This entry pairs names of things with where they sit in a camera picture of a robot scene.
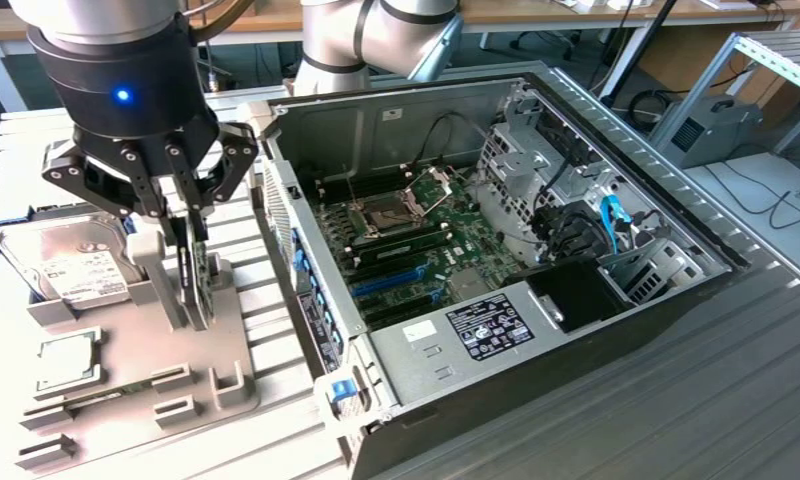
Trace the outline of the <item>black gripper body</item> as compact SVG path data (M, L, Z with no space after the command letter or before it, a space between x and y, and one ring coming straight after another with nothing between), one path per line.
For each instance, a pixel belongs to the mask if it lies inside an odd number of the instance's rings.
M161 31L120 44L80 45L49 39L37 27L28 40L74 123L85 155L122 170L135 147L148 171L168 173L167 145L176 141L196 169L217 139L207 105L191 28L175 15Z

